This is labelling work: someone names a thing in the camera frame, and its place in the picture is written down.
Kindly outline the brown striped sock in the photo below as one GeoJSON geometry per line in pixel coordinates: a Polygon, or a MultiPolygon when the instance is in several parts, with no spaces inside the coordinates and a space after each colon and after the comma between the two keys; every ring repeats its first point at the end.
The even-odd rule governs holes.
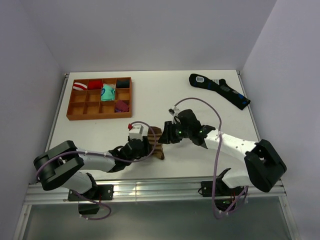
{"type": "Polygon", "coordinates": [[[156,126],[150,126],[147,132],[147,139],[149,144],[151,145],[151,149],[155,147],[152,155],[160,160],[165,159],[163,145],[159,143],[159,139],[162,136],[162,130],[156,126]]]}

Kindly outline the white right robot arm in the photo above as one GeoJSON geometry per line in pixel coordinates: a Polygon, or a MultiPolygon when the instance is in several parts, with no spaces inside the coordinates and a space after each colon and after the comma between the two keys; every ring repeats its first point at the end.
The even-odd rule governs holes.
{"type": "Polygon", "coordinates": [[[169,109],[171,121],[164,123],[160,144],[177,144],[189,139],[196,146],[221,151],[245,164],[245,169],[225,169],[217,179],[217,191],[229,194],[236,187],[248,185],[268,193],[287,171],[287,166],[273,145],[262,139],[248,141],[220,132],[210,125],[202,125],[191,109],[169,109]]]}

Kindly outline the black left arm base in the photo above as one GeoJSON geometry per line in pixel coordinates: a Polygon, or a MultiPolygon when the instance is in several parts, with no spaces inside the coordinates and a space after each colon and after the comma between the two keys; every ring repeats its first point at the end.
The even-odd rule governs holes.
{"type": "Polygon", "coordinates": [[[103,201],[111,201],[113,193],[114,186],[112,184],[98,184],[92,196],[69,190],[67,200],[69,202],[78,202],[78,213],[82,216],[96,215],[102,208],[108,209],[108,214],[110,214],[111,208],[105,205],[103,201]]]}

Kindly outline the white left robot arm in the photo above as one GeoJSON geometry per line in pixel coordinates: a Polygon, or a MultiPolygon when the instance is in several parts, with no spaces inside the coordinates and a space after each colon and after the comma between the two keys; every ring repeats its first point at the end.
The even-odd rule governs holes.
{"type": "Polygon", "coordinates": [[[129,139],[124,146],[117,146],[106,152],[94,152],[77,148],[73,141],[66,140],[33,161],[36,179],[43,190],[66,188],[82,199],[92,200],[99,188],[92,174],[87,170],[116,173],[135,162],[149,158],[156,147],[148,138],[129,139]]]}

